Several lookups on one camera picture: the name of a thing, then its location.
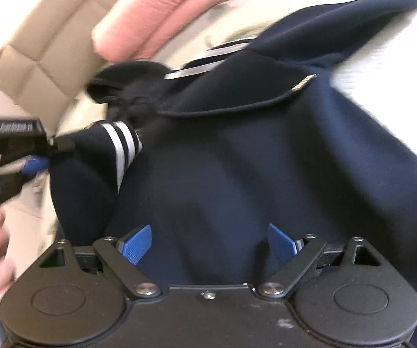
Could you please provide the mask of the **beige padded headboard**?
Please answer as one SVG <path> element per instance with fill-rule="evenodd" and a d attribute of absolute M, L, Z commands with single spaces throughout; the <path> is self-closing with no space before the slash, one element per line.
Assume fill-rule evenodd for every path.
<path fill-rule="evenodd" d="M 0 91 L 54 132 L 105 61 L 91 32 L 117 0 L 41 0 L 0 50 Z"/>

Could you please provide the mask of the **pink folded quilt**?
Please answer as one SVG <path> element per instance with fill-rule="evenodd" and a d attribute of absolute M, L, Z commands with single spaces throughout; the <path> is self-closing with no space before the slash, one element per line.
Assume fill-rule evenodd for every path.
<path fill-rule="evenodd" d="M 206 10 L 224 0 L 118 0 L 91 32 L 109 62 L 149 60 Z"/>

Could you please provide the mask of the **navy striped sweatshirt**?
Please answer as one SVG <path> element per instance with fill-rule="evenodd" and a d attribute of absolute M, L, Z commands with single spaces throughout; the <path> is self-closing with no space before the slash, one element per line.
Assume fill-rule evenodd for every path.
<path fill-rule="evenodd" d="M 65 236 L 139 225 L 140 269 L 165 284 L 233 284 L 279 267 L 289 236 L 368 239 L 417 288 L 417 157 L 334 89 L 332 70 L 417 0 L 355 0 L 285 17 L 172 71 L 105 68 L 87 90 L 107 120 L 50 165 Z"/>

